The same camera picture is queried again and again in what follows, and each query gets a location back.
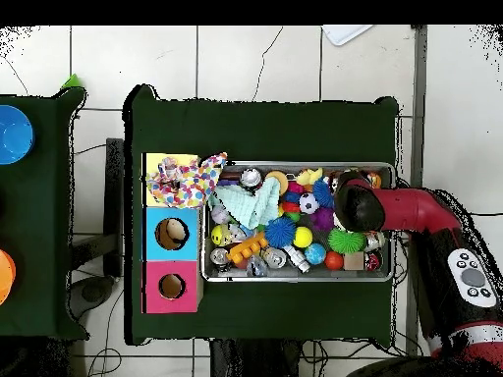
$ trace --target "blue panel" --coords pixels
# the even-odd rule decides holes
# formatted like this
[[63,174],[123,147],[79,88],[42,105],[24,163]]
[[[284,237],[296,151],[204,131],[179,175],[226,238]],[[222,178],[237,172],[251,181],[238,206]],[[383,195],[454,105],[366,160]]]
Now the blue panel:
[[[197,260],[197,217],[193,208],[146,208],[146,259],[147,260]],[[178,218],[189,228],[189,239],[177,250],[166,250],[155,239],[155,228],[166,218]]]

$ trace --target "blue spiky ball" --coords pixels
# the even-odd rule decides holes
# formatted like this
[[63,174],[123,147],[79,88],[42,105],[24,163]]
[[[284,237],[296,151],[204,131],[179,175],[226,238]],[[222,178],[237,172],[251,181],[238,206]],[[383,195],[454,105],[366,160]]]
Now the blue spiky ball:
[[289,217],[279,217],[265,226],[265,239],[271,247],[282,248],[292,244],[295,236],[295,223]]
[[330,187],[320,178],[312,185],[312,194],[319,205],[325,208],[335,208],[334,197],[330,192]]

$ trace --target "yellow ball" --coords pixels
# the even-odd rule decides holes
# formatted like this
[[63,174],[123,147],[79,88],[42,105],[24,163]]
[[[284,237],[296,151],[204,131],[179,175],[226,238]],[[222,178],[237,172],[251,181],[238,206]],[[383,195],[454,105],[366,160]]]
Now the yellow ball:
[[298,227],[295,231],[294,245],[306,248],[312,243],[312,232],[307,227]]

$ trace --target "pink toy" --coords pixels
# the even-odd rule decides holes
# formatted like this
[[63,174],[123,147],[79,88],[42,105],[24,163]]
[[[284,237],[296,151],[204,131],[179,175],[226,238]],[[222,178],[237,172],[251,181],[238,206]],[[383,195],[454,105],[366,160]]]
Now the pink toy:
[[310,214],[310,220],[315,230],[329,232],[334,228],[334,210],[319,207],[313,214]]
[[305,188],[302,185],[297,184],[295,181],[290,181],[288,183],[288,190],[290,192],[296,192],[296,193],[306,192]]
[[[167,298],[159,284],[166,275],[178,275],[183,291],[176,298]],[[197,312],[202,298],[202,279],[197,273],[197,261],[146,262],[146,313]]]

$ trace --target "green table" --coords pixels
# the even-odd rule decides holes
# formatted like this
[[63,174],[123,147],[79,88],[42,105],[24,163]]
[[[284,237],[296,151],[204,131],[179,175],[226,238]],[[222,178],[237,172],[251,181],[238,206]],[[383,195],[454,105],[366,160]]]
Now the green table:
[[17,276],[0,306],[1,336],[84,339],[67,312],[70,271],[71,118],[82,88],[50,98],[0,96],[29,118],[35,143],[21,161],[0,166],[0,248],[16,262]]
[[132,237],[126,246],[125,267],[128,343],[147,337],[374,337],[389,345],[391,281],[205,283],[197,313],[140,313],[140,168],[143,152],[205,156],[221,150],[234,160],[394,165],[398,105],[393,98],[373,104],[161,101],[148,85],[138,85],[128,96],[123,114],[125,233]]

